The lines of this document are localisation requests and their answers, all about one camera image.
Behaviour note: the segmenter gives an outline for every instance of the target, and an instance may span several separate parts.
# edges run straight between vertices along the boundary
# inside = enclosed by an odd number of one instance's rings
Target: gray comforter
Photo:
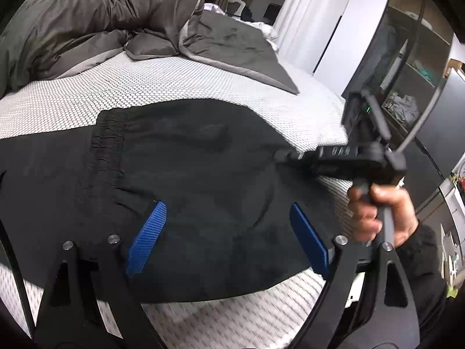
[[[135,60],[183,54],[298,93],[259,30],[203,11],[202,0],[27,0],[0,37],[0,98],[121,51]]]

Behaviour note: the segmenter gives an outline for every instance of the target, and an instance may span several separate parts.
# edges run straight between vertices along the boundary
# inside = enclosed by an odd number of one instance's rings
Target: mattress
[[[297,96],[183,57],[133,61],[124,53],[82,74],[35,81],[0,100],[0,138],[95,124],[98,113],[175,99],[211,98],[248,106],[301,151],[346,142],[344,99],[305,72],[281,62]],[[335,197],[341,233],[350,234],[350,183],[320,178]],[[43,290],[25,281],[34,319]],[[301,328],[324,286],[305,270],[269,290],[224,300],[143,305],[169,348],[284,348]],[[0,265],[0,297],[26,330],[18,291]],[[109,306],[99,302],[108,332],[119,336]]]

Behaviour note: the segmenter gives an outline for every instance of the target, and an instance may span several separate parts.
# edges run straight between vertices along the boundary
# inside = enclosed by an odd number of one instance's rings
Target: folded clothes
[[[413,96],[401,97],[394,92],[386,99],[384,106],[405,128],[412,127],[420,116],[417,101]]]
[[[415,60],[412,63],[412,66],[419,72],[420,75],[422,75],[426,80],[428,80],[430,83],[434,83],[433,81],[433,75],[431,72],[427,71],[424,67],[422,62],[419,60]]]

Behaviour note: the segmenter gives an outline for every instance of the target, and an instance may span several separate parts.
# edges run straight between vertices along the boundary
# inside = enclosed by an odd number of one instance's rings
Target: hand
[[[408,191],[396,189],[394,186],[372,185],[370,194],[377,203],[390,205],[394,218],[394,247],[401,246],[417,229],[418,220]],[[360,200],[361,193],[356,187],[347,192],[349,209],[353,212],[352,226],[355,240],[369,242],[382,228],[376,219],[378,210],[375,206]]]

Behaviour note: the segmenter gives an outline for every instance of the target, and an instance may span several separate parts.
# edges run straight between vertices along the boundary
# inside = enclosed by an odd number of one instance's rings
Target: silver bolt
[[[74,243],[71,240],[65,241],[63,243],[63,249],[69,251],[74,246]]]
[[[392,251],[392,249],[394,249],[392,247],[392,244],[391,243],[388,243],[387,241],[383,241],[383,244],[381,244],[383,246],[383,249],[387,252],[390,252]]]
[[[119,235],[117,234],[113,234],[113,235],[110,235],[108,237],[108,239],[106,239],[108,241],[108,243],[110,244],[118,244],[119,242]]]
[[[347,239],[347,237],[345,237],[344,235],[337,235],[334,240],[336,241],[336,243],[338,243],[339,245],[346,245],[347,242],[349,241]]]

